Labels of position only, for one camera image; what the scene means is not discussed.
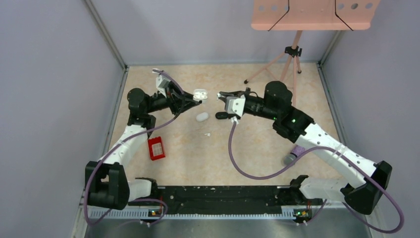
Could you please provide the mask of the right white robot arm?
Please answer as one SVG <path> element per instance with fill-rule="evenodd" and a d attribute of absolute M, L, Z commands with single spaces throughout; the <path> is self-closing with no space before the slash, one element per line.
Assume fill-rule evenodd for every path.
<path fill-rule="evenodd" d="M 391 165 L 366 159 L 330 136 L 312 117 L 292 106 L 292 92 L 284 83 L 269 82 L 263 97 L 253 96 L 250 88 L 219 92 L 217 97 L 225 103 L 224 109 L 234 124 L 244 114 L 271 119 L 277 134 L 314 153 L 342 176 L 342 179 L 303 177 L 290 191 L 294 203 L 327 199 L 344 202 L 364 215 L 373 212 L 388 186 Z"/>

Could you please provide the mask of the white oval charging case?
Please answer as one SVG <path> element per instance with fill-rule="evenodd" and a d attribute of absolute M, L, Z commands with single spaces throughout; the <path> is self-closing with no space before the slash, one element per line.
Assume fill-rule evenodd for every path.
<path fill-rule="evenodd" d="M 209 118 L 209 114 L 207 112 L 200 113 L 196 116 L 197 122 L 203 122 Z"/>

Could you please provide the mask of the black oval earbud case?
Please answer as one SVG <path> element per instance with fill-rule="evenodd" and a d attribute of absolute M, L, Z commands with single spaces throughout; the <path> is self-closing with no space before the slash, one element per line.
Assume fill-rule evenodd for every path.
<path fill-rule="evenodd" d="M 215 114 L 216 119 L 229 119 L 229 114 L 227 112 L 217 112 Z"/>

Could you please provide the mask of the small white square earbud case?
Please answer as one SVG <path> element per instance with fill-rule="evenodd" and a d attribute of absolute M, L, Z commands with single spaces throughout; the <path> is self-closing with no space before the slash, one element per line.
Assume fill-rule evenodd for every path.
<path fill-rule="evenodd" d="M 195 89 L 193 91 L 193 100 L 199 103 L 205 103 L 208 99 L 208 92 L 205 89 Z"/>

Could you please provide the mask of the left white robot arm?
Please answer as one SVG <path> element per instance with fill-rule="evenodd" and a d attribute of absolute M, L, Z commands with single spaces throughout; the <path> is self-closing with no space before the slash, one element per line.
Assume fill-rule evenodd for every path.
<path fill-rule="evenodd" d="M 153 180 L 137 178 L 129 181 L 125 168 L 141 145 L 158 129 L 153 112 L 170 109 L 178 117 L 207 98 L 205 89 L 182 93 L 172 83 L 151 96 L 140 88 L 130 90 L 127 94 L 129 118 L 123 134 L 105 155 L 97 161 L 90 161 L 85 167 L 84 207 L 122 210 L 137 198 L 147 205 L 155 204 L 159 192 L 153 188 Z"/>

